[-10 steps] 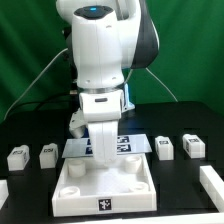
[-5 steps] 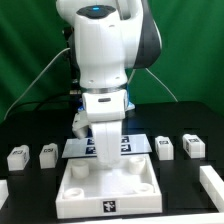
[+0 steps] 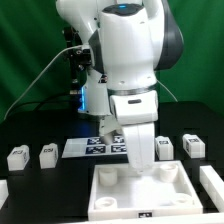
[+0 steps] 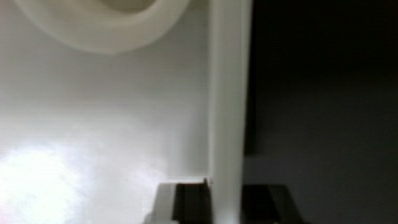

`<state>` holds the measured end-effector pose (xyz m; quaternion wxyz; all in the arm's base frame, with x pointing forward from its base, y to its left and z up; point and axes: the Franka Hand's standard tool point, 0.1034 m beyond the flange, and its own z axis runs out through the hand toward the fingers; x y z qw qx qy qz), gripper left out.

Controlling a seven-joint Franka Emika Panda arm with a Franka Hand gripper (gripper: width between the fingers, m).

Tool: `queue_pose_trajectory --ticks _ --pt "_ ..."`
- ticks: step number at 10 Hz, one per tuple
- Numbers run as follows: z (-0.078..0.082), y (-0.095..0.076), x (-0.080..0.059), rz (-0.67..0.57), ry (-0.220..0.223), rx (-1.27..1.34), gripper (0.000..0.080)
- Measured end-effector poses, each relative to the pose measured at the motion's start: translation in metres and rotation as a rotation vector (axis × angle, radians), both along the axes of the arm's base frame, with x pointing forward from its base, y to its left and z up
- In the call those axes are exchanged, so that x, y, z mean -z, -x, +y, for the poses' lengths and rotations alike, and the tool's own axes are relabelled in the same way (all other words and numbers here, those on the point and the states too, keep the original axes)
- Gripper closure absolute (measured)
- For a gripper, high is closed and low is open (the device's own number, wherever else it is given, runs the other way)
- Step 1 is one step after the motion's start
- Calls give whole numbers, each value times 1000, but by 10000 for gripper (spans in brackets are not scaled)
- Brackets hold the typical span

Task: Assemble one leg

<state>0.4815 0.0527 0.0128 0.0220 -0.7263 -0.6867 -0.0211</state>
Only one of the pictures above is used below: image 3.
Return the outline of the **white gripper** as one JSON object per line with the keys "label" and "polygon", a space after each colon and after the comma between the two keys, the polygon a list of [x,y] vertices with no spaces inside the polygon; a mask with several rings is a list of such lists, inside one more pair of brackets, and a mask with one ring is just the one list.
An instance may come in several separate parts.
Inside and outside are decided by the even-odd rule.
{"label": "white gripper", "polygon": [[129,164],[138,171],[150,168],[155,161],[155,124],[158,98],[155,90],[109,98],[111,114],[100,121],[99,136],[112,143],[112,133],[121,131]]}

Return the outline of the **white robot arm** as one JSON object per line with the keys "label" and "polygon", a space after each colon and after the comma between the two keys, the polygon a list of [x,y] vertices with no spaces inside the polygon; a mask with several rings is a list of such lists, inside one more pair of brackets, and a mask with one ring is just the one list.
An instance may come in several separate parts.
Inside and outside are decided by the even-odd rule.
{"label": "white robot arm", "polygon": [[104,122],[106,138],[124,136],[128,161],[139,171],[154,163],[158,119],[155,73],[176,64],[183,37],[168,0],[56,0],[56,9],[90,54],[81,113]]}

